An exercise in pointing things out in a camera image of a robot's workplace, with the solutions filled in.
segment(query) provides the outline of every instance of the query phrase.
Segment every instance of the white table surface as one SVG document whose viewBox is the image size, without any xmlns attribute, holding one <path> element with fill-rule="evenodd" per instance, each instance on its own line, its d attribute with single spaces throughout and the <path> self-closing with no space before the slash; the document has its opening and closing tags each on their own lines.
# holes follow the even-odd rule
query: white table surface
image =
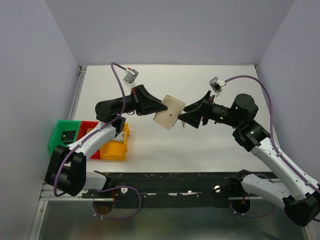
<svg viewBox="0 0 320 240">
<path fill-rule="evenodd" d="M 135 83 L 162 100 L 171 95 L 186 105 L 201 99 L 215 76 L 227 79 L 236 75 L 257 77 L 253 65 L 125 65 L 139 72 Z M 117 68 L 122 78 L 125 72 Z M 259 107 L 256 121 L 269 131 L 270 116 L 262 89 L 250 79 L 234 80 L 224 88 L 217 104 L 230 107 L 237 94 L 250 94 Z M 95 106 L 100 101 L 121 97 L 120 88 L 109 65 L 88 66 L 74 120 L 96 121 Z M 255 172 L 269 171 L 258 158 L 239 146 L 233 129 L 222 124 L 200 125 L 199 129 L 178 120 L 171 130 L 147 116 L 123 115 L 129 123 L 130 137 L 125 162 L 91 159 L 87 171 L 100 172 Z"/>
</svg>

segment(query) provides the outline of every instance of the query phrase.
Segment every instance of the green bin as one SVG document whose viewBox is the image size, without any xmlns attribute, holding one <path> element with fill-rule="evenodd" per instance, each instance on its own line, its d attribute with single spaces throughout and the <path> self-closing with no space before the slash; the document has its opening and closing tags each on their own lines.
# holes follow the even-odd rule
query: green bin
<svg viewBox="0 0 320 240">
<path fill-rule="evenodd" d="M 81 121 L 58 120 L 49 143 L 50 154 L 58 145 L 67 146 L 77 139 Z"/>
</svg>

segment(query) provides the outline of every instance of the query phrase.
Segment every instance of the metal frame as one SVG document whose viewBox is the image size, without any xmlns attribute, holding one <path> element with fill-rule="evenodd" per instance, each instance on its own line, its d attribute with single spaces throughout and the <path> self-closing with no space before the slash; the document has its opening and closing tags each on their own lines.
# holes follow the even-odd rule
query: metal frame
<svg viewBox="0 0 320 240">
<path fill-rule="evenodd" d="M 76 84 L 75 93 L 73 96 L 68 120 L 73 120 L 75 118 L 81 89 L 82 89 L 86 71 L 87 71 L 87 66 L 80 66 L 79 68 L 80 68 L 79 78 Z M 83 200 L 81 197 L 81 194 L 78 194 L 77 196 L 67 195 L 67 196 L 56 198 L 53 193 L 53 188 L 51 187 L 50 189 L 49 187 L 51 186 L 45 183 L 42 186 L 38 207 L 34 216 L 32 228 L 29 235 L 29 240 L 38 240 L 40 237 L 41 227 L 43 225 L 44 218 L 46 215 L 48 201 L 82 201 Z M 94 199 L 94 201 L 113 201 L 113 199 L 109 199 L 109 198 Z"/>
</svg>

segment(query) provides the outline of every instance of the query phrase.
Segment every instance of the plastic bin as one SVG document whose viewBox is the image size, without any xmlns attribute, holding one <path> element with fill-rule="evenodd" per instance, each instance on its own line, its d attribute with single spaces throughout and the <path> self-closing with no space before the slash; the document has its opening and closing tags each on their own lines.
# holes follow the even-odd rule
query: plastic bin
<svg viewBox="0 0 320 240">
<path fill-rule="evenodd" d="M 52 138 L 49 143 L 49 151 L 52 154 L 58 145 L 67 146 L 77 139 L 81 121 L 58 120 Z"/>
<path fill-rule="evenodd" d="M 111 140 L 104 144 L 100 148 L 100 158 L 101 160 L 116 160 L 116 161 L 125 161 L 126 153 L 128 151 L 128 137 L 130 136 L 129 124 L 125 123 L 122 133 L 124 134 L 124 140 Z"/>
<path fill-rule="evenodd" d="M 98 121 L 82 121 L 76 140 L 78 141 L 84 135 L 89 133 L 92 129 L 94 129 L 97 126 L 97 124 L 98 124 Z M 100 150 L 96 151 L 91 158 L 100 159 Z"/>
</svg>

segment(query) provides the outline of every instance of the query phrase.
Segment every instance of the white wall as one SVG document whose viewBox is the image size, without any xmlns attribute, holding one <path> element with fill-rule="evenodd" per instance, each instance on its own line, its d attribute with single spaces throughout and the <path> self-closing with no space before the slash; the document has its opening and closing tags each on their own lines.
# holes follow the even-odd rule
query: white wall
<svg viewBox="0 0 320 240">
<path fill-rule="evenodd" d="M 0 239 L 28 239 L 79 68 L 43 0 L 0 7 Z"/>
<path fill-rule="evenodd" d="M 281 147 L 320 181 L 320 1 L 294 2 L 257 73 L 274 102 Z"/>
<path fill-rule="evenodd" d="M 81 65 L 257 64 L 294 0 L 46 0 Z"/>
</svg>

